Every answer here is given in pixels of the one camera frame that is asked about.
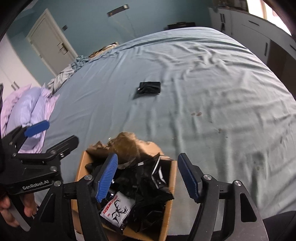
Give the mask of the person's left hand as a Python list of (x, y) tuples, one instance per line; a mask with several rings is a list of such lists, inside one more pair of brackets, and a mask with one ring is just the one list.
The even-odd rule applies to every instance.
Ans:
[(23, 211), (20, 211), (20, 208), (17, 209), (16, 201), (11, 202), (7, 196), (1, 199), (1, 215), (4, 221), (12, 227), (18, 227), (20, 225), (17, 219), (22, 217), (22, 214), (31, 218), (37, 213), (34, 193), (26, 194), (21, 198), (17, 197), (17, 200), (22, 204)]

